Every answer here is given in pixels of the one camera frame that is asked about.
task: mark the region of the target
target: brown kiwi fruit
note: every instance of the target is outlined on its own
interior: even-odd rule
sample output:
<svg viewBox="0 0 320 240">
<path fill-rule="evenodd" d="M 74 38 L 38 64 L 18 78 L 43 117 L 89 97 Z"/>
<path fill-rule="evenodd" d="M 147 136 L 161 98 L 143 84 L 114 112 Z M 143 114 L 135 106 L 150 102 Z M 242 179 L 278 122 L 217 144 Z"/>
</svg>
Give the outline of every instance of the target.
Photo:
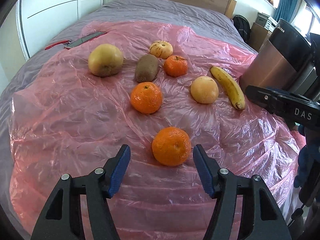
<svg viewBox="0 0 320 240">
<path fill-rule="evenodd" d="M 153 81 L 159 71 L 159 60 L 157 57 L 147 54 L 142 56 L 134 73 L 135 80 L 139 83 Z"/>
</svg>

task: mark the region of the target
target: plastic bag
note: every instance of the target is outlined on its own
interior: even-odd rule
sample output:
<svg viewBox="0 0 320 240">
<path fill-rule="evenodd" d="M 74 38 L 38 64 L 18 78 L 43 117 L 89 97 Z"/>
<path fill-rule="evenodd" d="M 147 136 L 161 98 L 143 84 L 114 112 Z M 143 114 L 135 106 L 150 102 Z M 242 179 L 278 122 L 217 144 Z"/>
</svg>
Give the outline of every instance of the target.
<svg viewBox="0 0 320 240">
<path fill-rule="evenodd" d="M 261 175 L 282 205 L 292 188 L 299 152 L 283 120 L 249 101 L 245 110 L 237 111 L 221 87 L 212 105 L 196 103 L 189 92 L 195 78 L 211 75 L 211 65 L 238 78 L 255 54 L 170 24 L 92 22 L 81 36 L 94 31 L 108 33 L 58 52 L 28 88 L 13 95 L 10 194 L 28 232 L 62 174 L 86 175 L 128 144 L 131 161 L 119 192 L 108 201 L 121 239 L 202 239 L 215 200 L 204 192 L 191 156 L 175 168 L 154 159 L 151 142 L 168 126 L 186 131 L 193 146 L 202 144 L 234 174 Z M 156 40 L 169 41 L 175 55 L 188 59 L 189 70 L 171 78 L 161 68 L 154 83 L 161 87 L 163 104 L 156 113 L 143 115 L 130 105 L 130 92 L 137 84 L 137 60 Z M 123 52 L 121 73 L 107 78 L 89 73 L 87 58 L 102 43 Z M 88 233 L 85 201 L 82 205 Z M 237 206 L 232 239 L 240 212 Z"/>
</svg>

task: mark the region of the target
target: red strap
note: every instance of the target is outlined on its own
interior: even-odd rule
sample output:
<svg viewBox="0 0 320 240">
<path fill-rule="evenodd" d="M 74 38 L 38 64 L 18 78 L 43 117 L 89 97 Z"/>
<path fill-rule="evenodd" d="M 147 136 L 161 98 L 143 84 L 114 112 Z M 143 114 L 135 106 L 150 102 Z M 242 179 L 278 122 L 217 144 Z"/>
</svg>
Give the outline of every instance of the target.
<svg viewBox="0 0 320 240">
<path fill-rule="evenodd" d="M 56 45 L 62 44 L 62 43 L 68 43 L 68 42 L 70 42 L 70 40 L 58 41 L 58 42 L 56 42 L 56 43 L 54 43 L 54 44 L 49 45 L 48 47 L 45 47 L 44 50 L 51 49 L 53 46 L 56 46 Z"/>
</svg>

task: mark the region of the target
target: white wardrobe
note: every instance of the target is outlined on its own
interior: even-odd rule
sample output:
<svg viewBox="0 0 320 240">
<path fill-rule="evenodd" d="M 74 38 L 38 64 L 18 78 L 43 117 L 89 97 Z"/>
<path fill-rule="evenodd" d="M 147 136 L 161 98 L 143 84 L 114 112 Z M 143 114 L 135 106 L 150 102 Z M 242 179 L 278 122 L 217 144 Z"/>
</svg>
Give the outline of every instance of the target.
<svg viewBox="0 0 320 240">
<path fill-rule="evenodd" d="M 26 60 L 102 3 L 103 0 L 19 0 L 17 27 Z"/>
</svg>

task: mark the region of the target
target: metallic cylinder container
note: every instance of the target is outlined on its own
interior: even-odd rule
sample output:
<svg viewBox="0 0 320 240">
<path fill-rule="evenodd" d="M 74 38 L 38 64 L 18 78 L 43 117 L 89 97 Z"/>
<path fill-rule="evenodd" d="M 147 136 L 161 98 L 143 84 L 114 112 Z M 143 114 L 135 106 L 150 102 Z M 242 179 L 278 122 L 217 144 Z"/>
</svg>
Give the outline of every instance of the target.
<svg viewBox="0 0 320 240">
<path fill-rule="evenodd" d="M 248 85 L 289 90 L 294 85 L 292 81 L 307 66 L 310 54 L 307 40 L 292 25 L 280 19 L 269 40 L 240 77 L 242 91 Z"/>
</svg>

